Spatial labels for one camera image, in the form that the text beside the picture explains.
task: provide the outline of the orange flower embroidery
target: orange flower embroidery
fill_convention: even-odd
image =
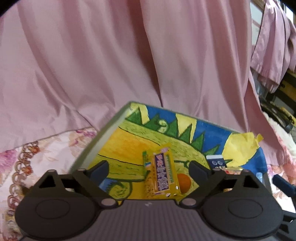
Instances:
[[[38,146],[28,146],[28,150],[30,150],[33,154],[36,154],[40,151]]]
[[[33,173],[31,166],[22,167],[21,170],[26,174],[26,176],[29,176]]]

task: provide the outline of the purple label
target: purple label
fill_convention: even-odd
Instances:
[[[168,177],[165,168],[164,154],[160,153],[155,155],[157,185],[159,191],[164,191],[168,188]]]

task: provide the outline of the gray ribbed panel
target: gray ribbed panel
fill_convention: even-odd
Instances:
[[[113,210],[101,212],[84,233],[68,241],[226,241],[194,210],[178,207],[173,200],[125,200]],[[277,240],[273,236],[262,239]]]

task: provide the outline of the green triangle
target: green triangle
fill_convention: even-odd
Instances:
[[[215,155],[216,152],[218,151],[219,147],[220,147],[220,144],[216,145],[212,149],[209,149],[208,151],[204,152],[204,155],[205,156],[207,156],[207,155]]]
[[[150,130],[157,131],[160,128],[158,124],[159,121],[159,114],[156,114],[151,120],[149,120],[144,126]]]
[[[194,141],[192,141],[191,146],[198,151],[202,151],[202,146],[205,138],[205,132],[201,133]]]
[[[191,135],[192,124],[190,124],[186,130],[180,135],[179,140],[190,144],[190,135]]]
[[[142,125],[142,115],[140,108],[136,109],[126,120],[133,122],[138,125]]]
[[[170,137],[177,138],[178,137],[178,120],[177,118],[173,120],[172,123],[168,125],[168,130],[165,133]]]

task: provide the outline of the colorful painting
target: colorful painting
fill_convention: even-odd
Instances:
[[[257,156],[255,161],[251,158],[246,160],[240,158],[237,159],[240,162],[238,165],[232,158],[227,161],[228,165],[231,166],[233,161],[237,166],[248,165],[251,167],[248,169],[255,173],[266,172],[264,155],[258,154],[259,146],[256,148],[245,136],[204,120],[161,108],[131,103],[126,118],[107,140],[89,168],[102,160],[107,160],[109,175],[100,188],[117,200],[142,199],[145,194],[144,181],[147,175],[143,165],[143,151],[153,150],[160,145],[170,143],[175,167],[177,173],[182,174],[178,176],[184,178],[180,180],[183,183],[190,178],[188,167],[191,160],[196,160],[209,168],[206,156],[222,154],[224,150],[232,153],[233,148],[236,148],[233,147],[235,135],[238,135],[242,142],[246,142],[237,143],[237,145],[244,146],[244,151],[247,150],[251,157],[259,155],[261,159],[258,160]],[[197,187],[198,185],[191,179],[190,189],[185,195]]]

